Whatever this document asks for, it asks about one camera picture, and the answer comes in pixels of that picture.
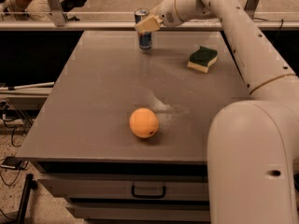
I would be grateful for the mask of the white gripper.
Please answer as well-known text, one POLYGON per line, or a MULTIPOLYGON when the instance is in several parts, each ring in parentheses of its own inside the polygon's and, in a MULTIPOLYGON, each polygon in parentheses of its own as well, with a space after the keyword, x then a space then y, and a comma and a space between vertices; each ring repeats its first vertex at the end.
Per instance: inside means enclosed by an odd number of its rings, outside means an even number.
POLYGON ((158 31, 161 25, 166 27, 179 26, 198 15, 198 3, 199 0, 163 0, 151 10, 152 15, 148 15, 135 25, 135 29, 139 33, 150 33, 158 31))

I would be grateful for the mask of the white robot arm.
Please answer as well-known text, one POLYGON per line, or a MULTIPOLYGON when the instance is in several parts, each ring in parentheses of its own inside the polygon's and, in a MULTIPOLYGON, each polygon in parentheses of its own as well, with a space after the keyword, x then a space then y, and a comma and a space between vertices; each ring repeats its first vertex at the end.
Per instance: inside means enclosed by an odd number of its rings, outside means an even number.
POLYGON ((249 99, 224 107, 207 139, 211 224, 298 224, 292 162, 299 146, 299 80, 239 0, 163 0, 136 25, 218 18, 249 99))

